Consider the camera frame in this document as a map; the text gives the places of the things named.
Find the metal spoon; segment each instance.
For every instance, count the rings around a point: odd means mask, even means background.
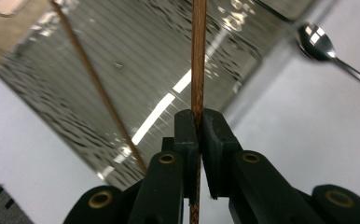
[[[304,54],[320,62],[330,61],[360,81],[360,72],[337,57],[331,40],[322,28],[307,23],[298,29],[298,34],[298,43]]]

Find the wooden skewer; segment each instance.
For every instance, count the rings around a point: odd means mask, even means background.
[[[191,111],[197,136],[201,139],[203,115],[203,83],[206,39],[207,0],[192,2],[192,57],[191,57]],[[198,224],[200,219],[201,156],[198,161],[197,200],[189,207],[189,223]]]
[[[104,86],[102,85],[97,73],[93,69],[93,66],[90,63],[90,60],[87,57],[87,53],[82,48],[81,43],[79,42],[76,34],[73,32],[70,22],[64,16],[63,12],[61,11],[61,7],[54,0],[49,0],[49,1],[52,4],[52,7],[55,9],[55,11],[58,13],[59,17],[61,18],[61,23],[63,25],[63,28],[66,30],[67,34],[70,36],[70,39],[72,40],[73,45],[75,46],[76,51],[81,58],[81,61],[83,62],[85,68],[87,69],[88,73],[90,74],[90,78],[92,79],[92,82],[96,87],[96,90],[99,92],[99,95],[101,96],[101,98],[104,102],[104,105],[106,106],[110,116],[112,117],[114,122],[117,124],[119,131],[121,132],[121,135],[125,138],[128,146],[130,146],[132,154],[136,158],[140,169],[145,174],[147,171],[145,163],[143,162],[142,158],[140,157],[139,152],[137,151],[135,145],[133,144],[133,141],[131,140],[130,136],[128,135],[128,132],[125,129],[125,126],[124,126],[122,120],[119,118],[119,115],[118,115],[116,109],[114,108],[113,104],[111,103],[111,100],[110,100],[107,92],[104,90]]]

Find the black clamp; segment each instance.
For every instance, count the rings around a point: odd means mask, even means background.
[[[149,163],[145,179],[121,192],[86,192],[64,223],[182,223],[183,199],[196,198],[199,148],[214,199],[229,197],[235,223],[360,223],[360,197],[325,185],[294,189],[258,152],[242,150],[222,114],[204,109],[199,146],[190,110],[174,117],[174,137]]]

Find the white surface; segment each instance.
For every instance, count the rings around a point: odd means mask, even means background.
[[[360,1],[339,1],[320,25],[360,71]],[[266,81],[254,77],[240,92],[228,122],[244,149],[263,153],[294,187],[311,193],[331,183],[360,195],[360,83],[291,50],[264,90],[251,92]],[[102,184],[1,82],[0,183],[35,223],[61,223],[82,193]],[[214,202],[207,190],[202,184],[201,223],[230,223],[228,200]]]
[[[1,80],[0,184],[33,223],[48,224],[103,184]]]
[[[339,1],[320,25],[339,57],[360,71],[360,1]],[[332,183],[360,195],[360,83],[294,53],[252,106],[248,90],[241,92],[229,123],[243,148],[267,156],[294,187],[311,193]]]

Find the metal ring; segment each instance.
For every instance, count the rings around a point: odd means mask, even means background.
[[[175,156],[172,154],[165,154],[159,157],[160,163],[170,164],[176,160]]]
[[[88,205],[91,208],[103,208],[110,204],[113,201],[113,193],[108,190],[101,190],[92,197],[90,197],[90,200],[88,201]]]
[[[325,197],[333,204],[345,207],[345,208],[351,208],[354,206],[354,201],[351,197],[348,195],[336,190],[332,189],[325,193]]]
[[[255,153],[251,153],[251,152],[244,153],[242,155],[242,158],[245,161],[248,161],[248,162],[251,162],[251,163],[257,163],[257,162],[260,161],[259,156],[257,156],[257,154],[255,154]]]

